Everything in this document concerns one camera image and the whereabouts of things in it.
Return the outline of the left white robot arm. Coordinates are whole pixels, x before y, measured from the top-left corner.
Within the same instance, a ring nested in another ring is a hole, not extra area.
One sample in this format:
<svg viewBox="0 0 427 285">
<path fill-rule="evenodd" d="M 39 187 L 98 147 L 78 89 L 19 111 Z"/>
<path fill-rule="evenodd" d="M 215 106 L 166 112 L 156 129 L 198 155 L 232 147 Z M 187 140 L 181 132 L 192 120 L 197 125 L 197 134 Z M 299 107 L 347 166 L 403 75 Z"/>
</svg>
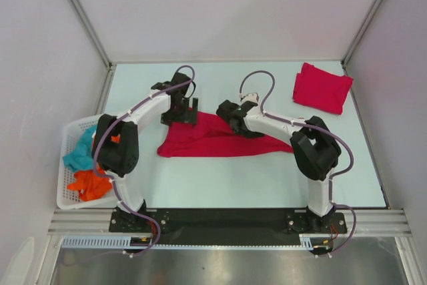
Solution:
<svg viewBox="0 0 427 285">
<path fill-rule="evenodd" d="M 97 122 L 93 141 L 93 169 L 113 186 L 118 206 L 126 211 L 124 223 L 138 232 L 147 225 L 147 214 L 141 211 L 144 196 L 138 179 L 130 176 L 139 161 L 139 134 L 153 121 L 163 125 L 197 123 L 198 99 L 187 95 L 196 88 L 195 70 L 190 65 L 178 67 L 172 79 L 151 86 L 146 98 L 123 115 L 103 114 Z"/>
</svg>

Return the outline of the magenta t shirt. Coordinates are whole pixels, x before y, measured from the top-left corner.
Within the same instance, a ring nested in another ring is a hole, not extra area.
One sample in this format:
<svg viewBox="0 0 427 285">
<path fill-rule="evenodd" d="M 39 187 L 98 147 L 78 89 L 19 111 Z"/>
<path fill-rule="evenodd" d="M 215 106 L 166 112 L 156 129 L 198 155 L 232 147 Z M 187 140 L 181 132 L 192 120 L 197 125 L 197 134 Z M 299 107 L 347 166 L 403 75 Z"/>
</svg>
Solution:
<svg viewBox="0 0 427 285">
<path fill-rule="evenodd" d="M 198 112 L 197 123 L 173 123 L 157 154 L 164 158 L 236 158 L 273 152 L 292 153 L 291 145 L 265 135 L 236 135 L 220 117 Z"/>
<path fill-rule="evenodd" d="M 334 75 L 309 63 L 297 73 L 292 99 L 295 103 L 327 113 L 342 115 L 354 80 Z"/>
</svg>

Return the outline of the orange t shirt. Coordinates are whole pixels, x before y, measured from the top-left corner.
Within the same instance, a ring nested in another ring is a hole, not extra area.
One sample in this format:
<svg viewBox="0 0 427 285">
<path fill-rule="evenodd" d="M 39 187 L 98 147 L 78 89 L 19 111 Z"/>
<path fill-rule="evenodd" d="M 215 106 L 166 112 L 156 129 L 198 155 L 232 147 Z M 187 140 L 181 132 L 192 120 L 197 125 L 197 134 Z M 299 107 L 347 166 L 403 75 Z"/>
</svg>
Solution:
<svg viewBox="0 0 427 285">
<path fill-rule="evenodd" d="M 94 170 L 73 173 L 74 181 L 67 185 L 67 189 L 78 193 L 84 202 L 101 199 L 112 190 L 112 183 L 108 178 L 98 176 Z"/>
</svg>

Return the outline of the teal t shirt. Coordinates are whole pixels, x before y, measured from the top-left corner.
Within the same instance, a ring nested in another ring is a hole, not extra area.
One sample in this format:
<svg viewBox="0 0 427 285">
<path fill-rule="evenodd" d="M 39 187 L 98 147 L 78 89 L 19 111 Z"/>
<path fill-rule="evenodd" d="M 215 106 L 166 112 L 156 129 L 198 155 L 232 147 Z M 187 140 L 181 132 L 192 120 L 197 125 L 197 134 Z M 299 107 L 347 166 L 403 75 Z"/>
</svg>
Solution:
<svg viewBox="0 0 427 285">
<path fill-rule="evenodd" d="M 92 146 L 96 125 L 87 128 L 74 149 L 63 156 L 63 163 L 73 173 L 93 169 Z"/>
</svg>

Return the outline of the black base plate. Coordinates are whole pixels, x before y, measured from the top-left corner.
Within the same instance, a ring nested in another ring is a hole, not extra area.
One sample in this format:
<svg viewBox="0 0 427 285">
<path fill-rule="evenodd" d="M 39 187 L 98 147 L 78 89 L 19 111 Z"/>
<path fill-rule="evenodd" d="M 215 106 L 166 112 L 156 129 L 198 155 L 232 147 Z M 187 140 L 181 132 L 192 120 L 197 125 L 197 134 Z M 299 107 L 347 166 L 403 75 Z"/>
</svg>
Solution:
<svg viewBox="0 0 427 285">
<path fill-rule="evenodd" d="M 142 210 L 142 217 L 115 208 L 109 231 L 149 233 L 158 224 L 160 239 L 167 243 L 218 242 L 267 244 L 291 235 L 311 234 L 316 238 L 343 236 L 344 215 L 333 212 L 326 219 L 312 216 L 304 208 L 158 208 Z"/>
</svg>

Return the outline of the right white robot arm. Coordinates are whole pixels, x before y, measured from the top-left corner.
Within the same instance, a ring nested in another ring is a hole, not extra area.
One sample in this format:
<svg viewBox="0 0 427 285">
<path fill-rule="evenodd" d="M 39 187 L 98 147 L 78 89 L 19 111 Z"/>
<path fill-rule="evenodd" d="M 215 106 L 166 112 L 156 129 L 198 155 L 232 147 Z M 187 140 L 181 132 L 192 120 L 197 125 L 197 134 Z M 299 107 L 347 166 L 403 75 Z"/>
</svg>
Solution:
<svg viewBox="0 0 427 285">
<path fill-rule="evenodd" d="M 280 121 L 278 116 L 264 115 L 260 105 L 252 100 L 240 105 L 225 100 L 216 114 L 236 135 L 248 139 L 269 136 L 290 145 L 298 169 L 308 178 L 309 227 L 324 232 L 331 226 L 334 206 L 330 200 L 330 178 L 341 149 L 322 119 L 313 116 L 303 125 L 296 125 L 290 118 Z"/>
</svg>

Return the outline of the folded magenta t shirt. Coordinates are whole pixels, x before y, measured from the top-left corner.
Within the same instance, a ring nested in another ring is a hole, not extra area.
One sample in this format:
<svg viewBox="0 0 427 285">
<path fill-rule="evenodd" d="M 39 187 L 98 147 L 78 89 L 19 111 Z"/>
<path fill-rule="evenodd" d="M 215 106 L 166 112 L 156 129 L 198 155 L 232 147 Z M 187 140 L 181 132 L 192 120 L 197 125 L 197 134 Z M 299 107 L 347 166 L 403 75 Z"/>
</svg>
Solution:
<svg viewBox="0 0 427 285">
<path fill-rule="evenodd" d="M 309 63 L 297 73 L 292 99 L 295 103 L 327 113 L 342 115 L 354 80 L 334 75 Z"/>
</svg>

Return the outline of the white plastic laundry basket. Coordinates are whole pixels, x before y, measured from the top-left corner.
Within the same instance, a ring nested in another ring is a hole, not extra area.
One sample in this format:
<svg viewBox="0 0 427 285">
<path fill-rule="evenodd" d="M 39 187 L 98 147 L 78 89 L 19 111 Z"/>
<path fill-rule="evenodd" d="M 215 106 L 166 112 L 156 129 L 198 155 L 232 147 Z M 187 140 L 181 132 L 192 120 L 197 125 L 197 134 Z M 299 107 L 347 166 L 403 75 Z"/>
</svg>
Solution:
<svg viewBox="0 0 427 285">
<path fill-rule="evenodd" d="M 107 208 L 115 203 L 113 191 L 95 200 L 83 200 L 83 190 L 70 190 L 75 174 L 93 169 L 93 137 L 100 115 L 73 121 L 63 129 L 57 183 L 57 206 L 62 210 Z"/>
</svg>

